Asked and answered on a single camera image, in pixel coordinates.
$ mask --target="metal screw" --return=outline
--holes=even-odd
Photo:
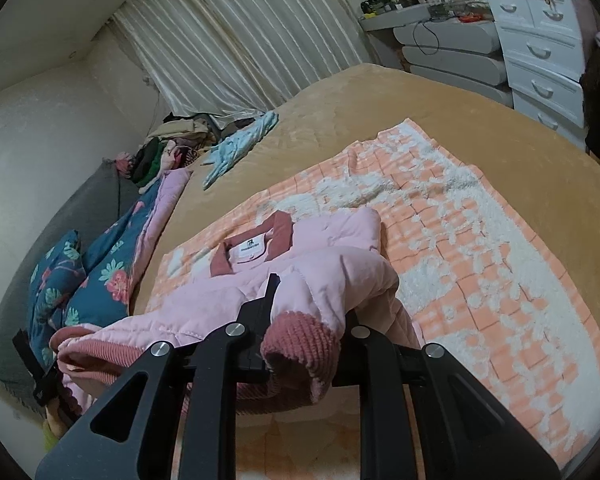
[[[227,335],[232,337],[244,334],[244,325],[242,323],[231,323],[224,329]]]
[[[161,357],[170,352],[169,343],[166,341],[158,341],[151,346],[151,353],[156,357]]]
[[[437,343],[431,343],[424,349],[425,354],[434,359],[438,359],[445,354],[445,349]]]
[[[351,329],[351,335],[356,339],[366,339],[371,335],[371,330],[366,326],[359,325]]]

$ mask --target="gray blanket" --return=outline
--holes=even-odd
[[[120,178],[115,164],[103,161],[98,170],[60,208],[20,264],[0,303],[0,387],[24,406],[43,413],[33,398],[33,380],[16,353],[11,338],[27,325],[29,278],[40,258],[67,231],[80,233],[85,250],[122,216],[138,198],[138,188]]]

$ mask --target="pink quilted jacket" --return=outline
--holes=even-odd
[[[266,250],[241,261],[250,238]],[[414,329],[395,298],[398,275],[380,254],[380,217],[372,208],[339,210],[292,223],[275,212],[260,226],[220,244],[211,264],[171,293],[160,310],[106,328],[75,326],[52,339],[60,369],[98,396],[155,341],[174,346],[200,341],[237,318],[240,306],[264,295],[269,274],[280,276],[262,355],[272,370],[266,385],[242,384],[238,410],[289,410],[318,402],[336,371],[345,314],[392,341],[418,347]]]

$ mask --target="ceiling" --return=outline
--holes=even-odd
[[[8,0],[0,10],[0,90],[84,56],[125,0]]]

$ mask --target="white curtain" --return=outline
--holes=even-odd
[[[114,19],[176,115],[221,123],[371,61],[345,0],[127,0]]]

